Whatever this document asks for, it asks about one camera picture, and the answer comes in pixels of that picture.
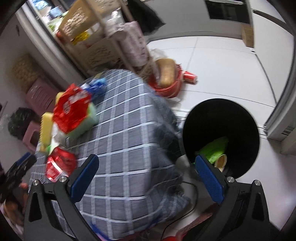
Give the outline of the grey checked tablecloth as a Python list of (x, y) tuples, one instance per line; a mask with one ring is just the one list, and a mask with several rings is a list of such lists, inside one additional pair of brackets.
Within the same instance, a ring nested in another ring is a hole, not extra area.
[(95, 154), (99, 168), (77, 209), (104, 240), (119, 240), (174, 218), (189, 204), (179, 189), (179, 121), (164, 98), (135, 73), (107, 70), (96, 104), (98, 124), (69, 141), (78, 164)]

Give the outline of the white refrigerator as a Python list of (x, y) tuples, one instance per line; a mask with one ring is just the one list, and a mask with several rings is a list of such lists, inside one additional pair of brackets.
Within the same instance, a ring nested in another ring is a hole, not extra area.
[(295, 20), (284, 1), (249, 1), (255, 53), (276, 106), (265, 122), (267, 137), (283, 141), (295, 129)]

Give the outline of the wooden shelf rack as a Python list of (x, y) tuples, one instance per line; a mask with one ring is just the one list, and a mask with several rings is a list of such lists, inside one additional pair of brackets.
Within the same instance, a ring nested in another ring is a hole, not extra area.
[(125, 1), (74, 1), (56, 33), (88, 74), (123, 68), (147, 79), (154, 61)]

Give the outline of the beige perforated basket upper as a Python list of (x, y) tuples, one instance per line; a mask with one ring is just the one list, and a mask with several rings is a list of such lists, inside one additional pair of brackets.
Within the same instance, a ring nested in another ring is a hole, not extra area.
[(59, 26), (68, 41), (95, 24), (105, 26), (103, 18), (120, 8), (119, 1), (75, 1)]

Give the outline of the beige paper cup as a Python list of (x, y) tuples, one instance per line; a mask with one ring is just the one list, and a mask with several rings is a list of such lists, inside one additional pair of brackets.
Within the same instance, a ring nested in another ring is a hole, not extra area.
[(218, 168), (221, 172), (224, 171), (224, 168), (227, 163), (227, 156), (225, 154), (222, 154), (214, 163), (214, 167)]

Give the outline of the red snack bag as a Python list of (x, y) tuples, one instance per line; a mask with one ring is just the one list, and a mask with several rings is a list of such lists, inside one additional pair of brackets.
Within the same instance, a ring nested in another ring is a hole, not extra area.
[(60, 96), (53, 111), (53, 122), (65, 134), (72, 132), (87, 117), (91, 94), (71, 84)]

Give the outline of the black trash bin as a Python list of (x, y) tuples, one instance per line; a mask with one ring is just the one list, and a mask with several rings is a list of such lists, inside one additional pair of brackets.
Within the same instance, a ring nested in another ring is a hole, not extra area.
[(260, 138), (253, 116), (227, 99), (208, 99), (197, 104), (183, 126), (183, 146), (190, 163), (204, 151), (222, 150), (227, 157), (224, 175), (235, 179), (246, 174), (256, 161)]

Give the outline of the pink plastic stool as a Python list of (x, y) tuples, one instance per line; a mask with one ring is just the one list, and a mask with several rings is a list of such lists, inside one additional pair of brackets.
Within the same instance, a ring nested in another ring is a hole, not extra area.
[[(38, 117), (46, 112), (53, 113), (58, 91), (38, 78), (29, 89), (26, 101)], [(40, 134), (41, 119), (32, 119), (23, 137), (23, 143), (34, 152), (38, 145), (37, 135)]]

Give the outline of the blue wrapper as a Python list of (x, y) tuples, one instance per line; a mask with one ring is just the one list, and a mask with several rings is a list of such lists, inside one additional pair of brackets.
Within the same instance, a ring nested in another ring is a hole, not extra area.
[(97, 102), (97, 100), (101, 99), (106, 93), (106, 79), (94, 77), (89, 82), (81, 85), (81, 88), (86, 90), (91, 95), (92, 102)]

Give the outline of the cardboard box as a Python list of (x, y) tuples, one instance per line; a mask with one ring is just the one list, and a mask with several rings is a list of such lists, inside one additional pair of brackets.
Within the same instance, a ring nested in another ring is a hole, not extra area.
[(241, 35), (244, 44), (249, 48), (254, 48), (254, 30), (251, 25), (241, 24)]

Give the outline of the patterned cloth towel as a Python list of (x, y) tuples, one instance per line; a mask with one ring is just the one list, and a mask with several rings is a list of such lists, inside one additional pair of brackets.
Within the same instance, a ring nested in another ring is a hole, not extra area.
[(147, 45), (137, 21), (112, 24), (107, 32), (118, 41), (131, 66), (142, 67), (147, 64), (149, 59)]

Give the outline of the black garment hanging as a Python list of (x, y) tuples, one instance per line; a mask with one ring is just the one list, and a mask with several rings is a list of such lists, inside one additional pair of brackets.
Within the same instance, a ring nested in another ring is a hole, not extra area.
[(128, 0), (127, 8), (133, 19), (138, 22), (144, 36), (152, 35), (165, 25), (157, 13), (139, 0)]

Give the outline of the red paper cup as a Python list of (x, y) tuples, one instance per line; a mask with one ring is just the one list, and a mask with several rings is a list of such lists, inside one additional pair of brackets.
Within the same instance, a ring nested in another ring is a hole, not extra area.
[(189, 71), (183, 71), (182, 72), (182, 80), (184, 82), (195, 84), (197, 82), (197, 75), (189, 72)]

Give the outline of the beige perforated basket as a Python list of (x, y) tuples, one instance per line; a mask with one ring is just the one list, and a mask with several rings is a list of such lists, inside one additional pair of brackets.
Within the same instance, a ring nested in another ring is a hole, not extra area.
[(117, 61), (120, 58), (112, 42), (107, 38), (101, 39), (91, 47), (82, 50), (79, 56), (90, 68), (95, 68), (110, 61)]
[(68, 41), (95, 24), (105, 26), (103, 18), (120, 8), (119, 1), (75, 1), (59, 26)]

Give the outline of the beige perforated basket lower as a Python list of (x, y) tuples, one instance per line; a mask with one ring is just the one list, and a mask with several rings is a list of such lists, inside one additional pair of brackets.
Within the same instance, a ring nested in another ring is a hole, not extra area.
[(117, 61), (120, 58), (112, 42), (107, 38), (101, 39), (91, 47), (82, 50), (79, 56), (90, 68), (95, 68), (110, 61)]

